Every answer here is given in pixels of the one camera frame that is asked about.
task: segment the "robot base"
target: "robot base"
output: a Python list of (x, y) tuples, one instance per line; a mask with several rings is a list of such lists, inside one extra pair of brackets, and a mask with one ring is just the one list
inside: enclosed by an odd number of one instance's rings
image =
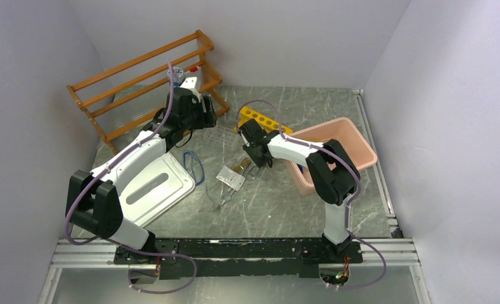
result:
[[(319, 264), (341, 263), (345, 257), (350, 263), (363, 261), (360, 244), (349, 242), (337, 255), (331, 256), (321, 237), (289, 238), (158, 238), (161, 253), (180, 253), (195, 259), (198, 277), (295, 275), (317, 278)], [(156, 264), (156, 258), (140, 258), (120, 248), (114, 264)], [(182, 258), (164, 258), (160, 261), (159, 279), (191, 277), (193, 266)]]

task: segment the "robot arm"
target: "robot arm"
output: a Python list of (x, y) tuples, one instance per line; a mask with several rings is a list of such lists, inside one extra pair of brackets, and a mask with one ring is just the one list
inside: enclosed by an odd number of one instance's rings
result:
[(341, 252), (350, 243), (350, 236), (344, 227), (346, 202), (356, 191), (356, 182), (347, 169), (334, 158), (314, 146), (333, 152), (353, 169), (358, 178), (359, 172), (341, 144), (331, 139), (328, 142), (309, 142), (307, 146), (295, 144), (283, 139), (278, 131), (267, 132), (251, 119), (240, 127), (240, 135), (244, 140), (243, 149), (258, 166), (266, 163), (272, 165), (272, 159), (278, 158), (307, 167), (313, 180), (315, 190), (326, 203), (326, 225), (323, 239), (329, 243), (332, 253)]
[[(172, 110), (167, 121), (150, 140), (143, 142), (154, 134), (165, 115), (164, 109), (156, 113), (130, 145), (106, 164), (89, 173), (78, 170), (71, 176), (66, 212), (84, 188), (104, 169), (108, 170), (80, 200), (71, 223), (103, 239), (109, 238), (141, 251), (156, 252), (155, 235), (124, 217), (119, 196), (138, 173), (175, 146), (186, 131), (216, 125), (212, 101), (198, 92), (196, 88), (199, 86), (197, 77), (189, 77), (180, 87), (174, 88)], [(138, 148), (129, 151), (136, 143)], [(123, 159), (109, 169), (108, 165), (120, 157)]]

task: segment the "small brown object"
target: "small brown object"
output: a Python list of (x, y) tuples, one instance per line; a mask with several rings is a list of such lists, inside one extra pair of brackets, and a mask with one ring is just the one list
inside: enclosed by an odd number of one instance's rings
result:
[(231, 168), (231, 170), (235, 171), (236, 173), (239, 173), (242, 172), (244, 170), (244, 168), (246, 168), (248, 165), (250, 164), (250, 159), (249, 158), (245, 158), (241, 161), (240, 164), (234, 166), (233, 168)]
[(120, 98), (120, 99), (118, 99), (110, 104), (107, 104), (107, 105), (101, 107), (100, 109), (97, 109), (94, 111), (89, 111), (89, 109), (87, 107), (92, 106), (92, 105), (94, 105), (94, 104), (98, 103), (99, 101), (102, 101), (106, 98), (114, 96), (118, 92), (123, 91), (124, 89), (127, 89), (130, 86), (138, 84), (138, 83), (140, 83), (140, 82), (142, 82), (142, 81), (144, 81), (144, 80), (146, 80), (154, 75), (157, 75), (161, 72), (166, 71), (168, 69), (167, 64), (162, 65), (158, 68), (154, 68), (147, 73), (144, 73), (138, 77), (135, 77), (131, 80), (128, 80), (127, 82), (124, 82), (123, 84), (116, 85), (115, 87), (110, 88), (110, 89), (108, 89), (108, 90), (88, 99), (88, 100), (85, 100), (85, 101), (80, 100), (80, 98), (78, 97), (76, 92), (85, 88), (85, 87), (91, 86), (92, 84), (95, 84), (103, 79), (106, 79), (110, 76), (113, 76), (113, 75), (118, 74), (124, 70), (127, 70), (128, 68), (131, 68), (139, 63), (142, 63), (146, 60), (149, 60), (152, 57), (158, 56), (158, 55), (163, 54), (171, 49), (177, 48), (177, 47), (179, 47), (187, 42), (190, 42), (192, 40), (197, 40), (198, 49), (193, 51), (193, 52), (190, 52), (188, 54), (185, 54), (182, 57), (179, 57), (179, 58), (173, 60), (172, 64), (173, 64), (173, 66), (176, 66), (176, 65), (179, 65), (179, 64), (181, 64), (187, 60), (190, 60), (194, 57), (199, 57), (199, 61), (197, 63), (192, 63), (192, 64), (186, 66), (185, 68), (183, 68), (183, 70), (185, 72), (187, 72), (194, 67), (201, 67), (202, 73), (203, 73), (203, 85), (201, 86), (199, 92), (202, 93), (202, 92), (207, 91), (220, 104), (220, 108), (217, 109), (216, 115), (218, 115), (218, 116), (222, 115), (225, 112), (229, 111), (229, 105), (226, 103), (225, 100), (223, 100), (220, 97), (220, 95), (216, 91), (216, 85), (222, 83), (222, 76), (220, 76), (220, 74), (210, 65), (210, 63), (207, 60), (207, 56), (205, 53), (208, 51), (212, 51), (214, 49), (214, 45), (212, 44), (212, 41), (207, 37), (207, 35), (205, 35), (201, 30), (197, 30), (195, 33), (193, 33), (191, 35), (188, 35), (188, 36), (183, 37), (177, 41), (166, 44), (165, 46), (162, 46), (161, 48), (158, 48), (154, 51), (150, 51), (149, 53), (146, 53), (144, 55), (138, 56), (130, 61), (127, 61), (121, 65), (114, 67), (114, 68), (106, 70), (98, 75), (95, 75), (95, 76), (89, 78), (89, 79), (83, 80), (83, 81), (81, 81), (77, 84), (74, 84), (74, 85), (67, 86), (67, 90), (70, 93), (71, 97), (76, 102), (76, 105), (78, 106), (78, 108), (86, 114), (89, 121), (91, 121), (94, 128), (96, 129), (96, 131), (100, 135), (100, 138), (102, 138), (104, 143), (108, 147), (110, 147), (113, 154), (117, 154), (117, 150), (113, 146), (112, 140), (114, 140), (116, 137), (121, 136), (121, 135), (125, 134), (126, 132), (132, 130), (133, 128), (137, 127), (138, 125), (141, 125), (141, 124), (151, 120), (153, 118), (153, 116), (155, 115), (155, 113), (159, 109), (154, 109), (153, 111), (147, 113), (146, 115), (144, 115), (140, 118), (137, 118), (134, 121), (132, 121), (126, 125), (123, 125), (122, 127), (118, 128), (118, 129), (116, 129), (113, 132), (108, 133), (108, 134), (104, 133), (104, 131), (102, 130), (102, 128), (100, 127), (98, 122), (95, 120), (95, 118), (102, 115), (102, 114), (105, 114), (106, 112), (108, 112), (108, 111), (110, 111), (110, 110), (112, 110), (112, 109), (114, 109), (122, 104), (129, 102), (130, 100), (132, 100), (136, 97), (139, 97), (139, 96), (141, 96), (141, 95), (143, 95), (143, 94), (145, 94), (153, 89), (156, 89), (157, 87), (160, 87), (164, 84), (167, 84), (168, 78), (164, 77), (163, 79), (160, 79), (160, 80), (158, 80), (150, 85), (147, 85), (136, 92), (130, 93), (130, 94), (124, 96), (123, 98)]

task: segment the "purple cable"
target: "purple cable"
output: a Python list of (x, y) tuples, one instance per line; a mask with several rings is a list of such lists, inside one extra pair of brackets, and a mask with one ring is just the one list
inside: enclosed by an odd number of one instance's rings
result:
[(356, 173), (354, 172), (354, 170), (344, 161), (342, 160), (339, 156), (337, 156), (336, 154), (332, 153), (331, 151), (328, 151), (327, 149), (324, 149), (323, 147), (319, 147), (319, 146), (315, 146), (313, 144), (310, 144), (308, 145), (306, 142), (303, 142), (303, 141), (298, 141), (292, 137), (285, 137), (285, 134), (283, 133), (283, 129), (281, 128), (281, 113), (279, 112), (278, 108), (276, 106), (274, 106), (274, 104), (272, 104), (270, 101), (268, 100), (263, 100), (263, 99), (255, 99), (255, 100), (251, 100), (251, 101), (248, 101), (244, 104), (242, 104), (240, 106), (240, 108), (238, 109), (238, 112), (236, 114), (236, 119), (238, 121), (239, 119), (239, 116), (240, 116), (240, 111), (242, 110), (242, 108), (246, 105), (249, 105), (250, 103), (254, 103), (254, 102), (262, 102), (262, 103), (266, 103), (268, 104), (269, 106), (272, 106), (272, 108), (274, 108), (274, 111), (276, 111), (276, 120), (278, 121), (278, 129), (279, 129), (279, 134), (280, 136), (286, 140), (286, 141), (289, 141), (291, 143), (294, 143), (294, 144), (299, 144), (301, 146), (308, 146), (310, 148), (314, 148), (314, 149), (317, 149), (319, 151), (322, 151), (328, 155), (330, 155), (331, 157), (333, 157), (336, 161), (338, 161), (339, 163), (341, 163), (341, 165), (343, 165), (343, 167), (345, 167), (347, 169), (347, 171), (349, 171), (349, 173), (351, 174), (352, 178), (354, 179), (354, 181), (356, 181), (356, 191), (354, 192), (354, 194), (350, 197), (350, 199), (346, 202), (345, 204), (345, 229), (347, 230), (347, 232), (349, 233), (349, 235), (353, 238), (353, 239), (356, 239), (358, 240), (360, 243), (368, 246), (369, 248), (371, 248), (379, 257), (380, 257), (380, 260), (382, 260), (382, 264), (383, 264), (383, 269), (382, 269), (382, 273), (376, 278), (374, 279), (373, 281), (371, 282), (367, 282), (367, 283), (364, 283), (364, 284), (360, 284), (360, 285), (355, 285), (355, 286), (337, 286), (337, 285), (333, 285), (333, 286), (336, 286), (338, 287), (339, 289), (360, 289), (360, 288), (365, 288), (365, 287), (368, 287), (368, 286), (371, 286), (375, 283), (377, 283), (378, 281), (382, 280), (382, 278), (386, 275), (386, 271), (388, 270), (388, 267), (387, 267), (387, 264), (386, 264), (386, 260), (384, 259), (384, 256), (382, 255), (382, 253), (380, 251), (378, 251), (373, 245), (369, 244), (368, 242), (365, 242), (363, 239), (357, 237), (352, 231), (349, 230), (349, 213), (350, 213), (350, 205), (352, 204), (352, 201), (354, 201), (354, 199), (356, 197), (358, 197), (358, 195), (360, 194), (361, 192), (361, 183), (360, 183), (360, 179), (358, 178), (358, 176), (356, 175)]
[[(168, 68), (169, 68), (169, 70), (171, 71), (171, 73), (173, 75), (173, 73), (174, 73), (173, 66), (171, 65), (171, 62), (169, 60), (167, 61), (167, 65), (168, 65)], [(168, 105), (167, 105), (167, 109), (166, 109), (166, 114), (162, 118), (162, 121), (160, 122), (160, 124), (158, 125), (158, 127), (153, 131), (153, 133), (151, 135), (149, 135), (148, 137), (144, 138), (141, 142), (137, 142), (137, 143), (133, 144), (130, 148), (128, 148), (125, 151), (121, 152), (121, 154), (116, 159), (114, 159), (114, 161), (111, 162), (111, 164), (108, 165), (108, 168), (102, 170), (96, 177), (94, 177), (93, 180), (91, 182), (89, 182), (85, 186), (85, 188), (82, 190), (82, 192), (80, 192), (80, 194), (78, 195), (78, 197), (76, 197), (76, 199), (74, 200), (74, 202), (72, 203), (72, 205), (70, 206), (70, 208), (69, 208), (69, 210), (67, 212), (67, 216), (65, 216), (65, 228), (63, 230), (63, 233), (65, 235), (65, 239), (67, 239), (67, 241), (69, 243), (74, 244), (74, 245), (85, 245), (87, 243), (90, 243), (91, 241), (94, 241), (95, 239), (98, 239), (97, 236), (94, 236), (91, 239), (87, 239), (85, 241), (78, 242), (78, 241), (76, 241), (75, 239), (73, 239), (70, 236), (70, 232), (68, 230), (68, 226), (69, 226), (70, 218), (71, 218), (74, 210), (76, 210), (76, 208), (78, 207), (78, 204), (80, 203), (80, 201), (82, 200), (82, 198), (84, 198), (84, 196), (86, 195), (86, 193), (91, 189), (91, 187), (93, 187), (93, 185), (99, 179), (101, 179), (102, 176), (104, 176), (106, 173), (108, 173), (109, 170), (111, 170), (113, 167), (115, 167), (121, 160), (123, 160), (126, 156), (128, 156), (128, 154), (130, 154), (132, 151), (134, 151), (137, 147), (139, 147), (141, 144), (149, 141), (155, 135), (157, 135), (158, 132), (160, 132), (160, 129), (165, 125), (165, 123), (167, 121), (167, 118), (169, 116), (169, 113), (171, 112), (171, 108), (172, 108), (172, 105), (173, 105), (173, 90), (174, 90), (173, 81), (170, 81), (170, 85), (169, 85), (169, 101), (168, 101)], [(134, 285), (130, 284), (130, 287), (132, 289), (134, 289), (134, 290), (140, 291), (142, 293), (152, 293), (152, 294), (156, 294), (156, 295), (160, 295), (160, 294), (164, 295), (164, 294), (167, 294), (167, 293), (175, 293), (175, 292), (177, 292), (179, 290), (187, 288), (196, 279), (196, 276), (197, 276), (197, 273), (198, 273), (198, 267), (197, 267), (196, 262), (190, 256), (188, 256), (188, 255), (181, 255), (181, 254), (178, 254), (178, 253), (151, 253), (151, 252), (145, 252), (145, 251), (141, 251), (141, 250), (137, 250), (137, 249), (128, 247), (128, 246), (126, 246), (124, 244), (120, 244), (120, 243), (118, 243), (118, 242), (116, 242), (114, 240), (111, 240), (111, 239), (108, 239), (108, 241), (111, 242), (111, 243), (113, 243), (113, 244), (119, 245), (119, 246), (125, 248), (128, 251), (132, 251), (132, 252), (138, 253), (140, 255), (148, 255), (150, 257), (153, 257), (153, 256), (154, 257), (160, 257), (160, 256), (164, 257), (165, 256), (165, 257), (174, 257), (174, 258), (184, 258), (184, 259), (189, 260), (192, 263), (192, 265), (194, 266), (194, 274), (192, 275), (192, 278), (186, 284), (182, 285), (179, 288), (168, 290), (168, 291), (149, 291), (149, 290), (137, 288)]]

